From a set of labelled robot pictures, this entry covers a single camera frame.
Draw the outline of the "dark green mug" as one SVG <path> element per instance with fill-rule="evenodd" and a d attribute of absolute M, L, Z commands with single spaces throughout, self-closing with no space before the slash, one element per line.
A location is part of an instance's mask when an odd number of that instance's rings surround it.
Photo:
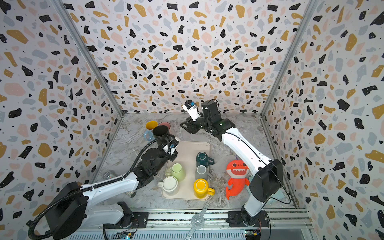
<path fill-rule="evenodd" d="M 214 165 L 215 160 L 210 158 L 206 152 L 199 152 L 196 156 L 196 167 L 205 166 L 208 168 L 210 165 Z"/>

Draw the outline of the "light green mug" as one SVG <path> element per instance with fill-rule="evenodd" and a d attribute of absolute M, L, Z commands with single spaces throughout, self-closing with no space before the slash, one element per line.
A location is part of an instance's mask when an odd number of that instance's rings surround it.
<path fill-rule="evenodd" d="M 179 164 L 173 164 L 167 171 L 166 171 L 166 177 L 173 176 L 175 177 L 179 182 L 183 181 L 186 177 L 185 168 Z"/>

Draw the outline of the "blue patterned mug yellow inside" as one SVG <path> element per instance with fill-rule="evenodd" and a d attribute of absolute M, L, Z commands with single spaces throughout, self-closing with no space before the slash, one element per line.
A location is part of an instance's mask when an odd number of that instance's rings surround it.
<path fill-rule="evenodd" d="M 146 123 L 146 131 L 144 134 L 144 137 L 147 141 L 152 141 L 155 139 L 153 135 L 153 129 L 155 129 L 158 126 L 158 122 L 156 121 L 149 121 Z"/>

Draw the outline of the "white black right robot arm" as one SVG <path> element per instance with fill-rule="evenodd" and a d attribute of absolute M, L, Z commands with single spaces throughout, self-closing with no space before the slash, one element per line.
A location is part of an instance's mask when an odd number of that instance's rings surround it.
<path fill-rule="evenodd" d="M 268 199 L 283 187 L 283 166 L 279 160 L 271 160 L 257 150 L 229 119 L 223 119 L 218 102 L 209 100 L 201 104 L 201 110 L 191 100 L 182 106 L 189 117 L 180 124 L 190 134 L 204 130 L 230 147 L 244 162 L 244 170 L 253 176 L 249 183 L 250 197 L 242 206 L 234 224 L 253 226 L 258 224 L 261 212 Z"/>

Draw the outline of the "pink mug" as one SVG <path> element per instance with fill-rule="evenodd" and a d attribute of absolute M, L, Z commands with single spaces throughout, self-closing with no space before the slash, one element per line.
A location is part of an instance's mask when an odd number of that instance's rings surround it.
<path fill-rule="evenodd" d="M 169 122 L 161 122 L 158 124 L 158 126 L 166 126 L 168 130 L 171 129 L 171 124 Z"/>

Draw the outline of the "grey mug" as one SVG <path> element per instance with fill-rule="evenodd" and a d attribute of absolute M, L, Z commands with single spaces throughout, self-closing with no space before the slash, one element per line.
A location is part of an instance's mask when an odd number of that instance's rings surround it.
<path fill-rule="evenodd" d="M 199 165 L 195 172 L 195 180 L 204 179 L 208 180 L 208 170 L 204 165 Z"/>

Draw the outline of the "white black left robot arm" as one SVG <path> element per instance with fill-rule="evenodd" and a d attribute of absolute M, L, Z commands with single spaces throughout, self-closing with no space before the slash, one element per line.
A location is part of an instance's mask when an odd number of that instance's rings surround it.
<path fill-rule="evenodd" d="M 167 161 L 174 161 L 176 150 L 166 153 L 160 149 L 149 149 L 142 155 L 142 161 L 127 177 L 119 176 L 100 183 L 78 186 L 67 184 L 51 202 L 61 200 L 48 210 L 45 217 L 55 240 L 68 237 L 80 228 L 86 218 L 86 208 L 94 206 L 116 195 L 135 191 L 148 185 Z"/>

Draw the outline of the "black mug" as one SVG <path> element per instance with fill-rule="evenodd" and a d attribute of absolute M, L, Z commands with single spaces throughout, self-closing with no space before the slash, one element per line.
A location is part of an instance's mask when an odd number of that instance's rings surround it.
<path fill-rule="evenodd" d="M 157 144 L 164 147 L 170 142 L 170 134 L 167 126 L 157 126 L 152 131 Z"/>

